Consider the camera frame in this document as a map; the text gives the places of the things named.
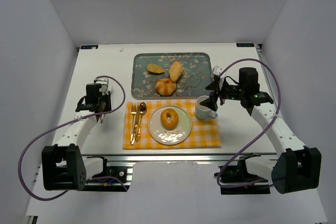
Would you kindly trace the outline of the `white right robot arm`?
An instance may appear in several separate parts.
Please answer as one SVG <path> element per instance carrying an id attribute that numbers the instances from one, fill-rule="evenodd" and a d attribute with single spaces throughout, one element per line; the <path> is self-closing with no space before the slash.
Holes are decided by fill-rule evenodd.
<path id="1" fill-rule="evenodd" d="M 241 68 L 239 80 L 233 84 L 220 76 L 221 71 L 219 66 L 212 70 L 213 81 L 206 87 L 210 95 L 200 104 L 216 111 L 226 100 L 239 101 L 260 125 L 262 134 L 267 135 L 277 159 L 270 160 L 259 154 L 240 156 L 235 166 L 225 164 L 220 169 L 217 175 L 220 186 L 249 187 L 267 181 L 281 194 L 317 188 L 322 160 L 320 151 L 299 140 L 277 115 L 271 96 L 260 90 L 257 70 Z"/>

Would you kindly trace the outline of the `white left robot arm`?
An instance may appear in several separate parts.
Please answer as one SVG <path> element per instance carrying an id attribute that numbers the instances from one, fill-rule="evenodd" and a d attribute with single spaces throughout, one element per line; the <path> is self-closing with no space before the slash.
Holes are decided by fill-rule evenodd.
<path id="1" fill-rule="evenodd" d="M 41 157 L 46 190 L 83 190 L 94 176 L 107 176 L 107 159 L 86 157 L 81 149 L 93 127 L 102 122 L 96 113 L 111 111 L 111 89 L 108 79 L 100 78 L 86 85 L 86 95 L 75 109 L 75 123 L 53 146 L 44 147 Z"/>

